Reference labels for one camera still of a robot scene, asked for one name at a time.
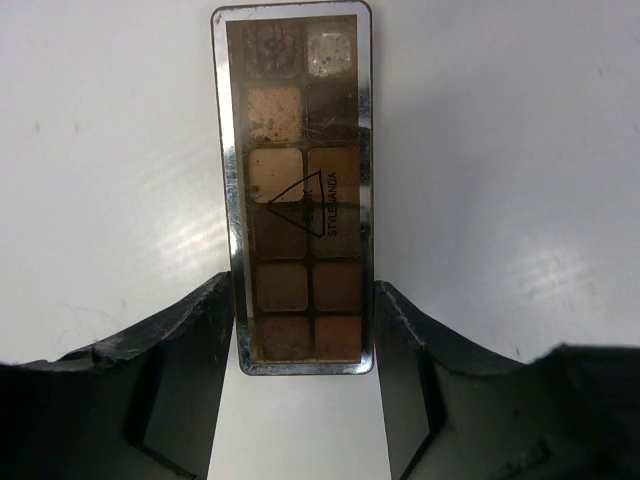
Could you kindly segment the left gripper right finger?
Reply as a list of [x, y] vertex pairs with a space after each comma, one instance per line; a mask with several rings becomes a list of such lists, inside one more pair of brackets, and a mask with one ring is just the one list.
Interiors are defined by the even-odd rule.
[[376, 359], [395, 479], [635, 479], [639, 351], [561, 345], [520, 363], [378, 282]]

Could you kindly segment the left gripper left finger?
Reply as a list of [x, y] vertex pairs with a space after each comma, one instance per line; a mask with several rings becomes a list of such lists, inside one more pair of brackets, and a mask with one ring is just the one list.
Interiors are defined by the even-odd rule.
[[224, 272], [56, 361], [3, 365], [2, 477], [205, 478], [232, 327]]

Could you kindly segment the brown eyeshadow palette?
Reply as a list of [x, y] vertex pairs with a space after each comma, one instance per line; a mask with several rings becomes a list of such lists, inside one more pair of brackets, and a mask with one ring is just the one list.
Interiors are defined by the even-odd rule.
[[223, 6], [211, 36], [241, 369], [367, 373], [371, 9], [362, 1]]

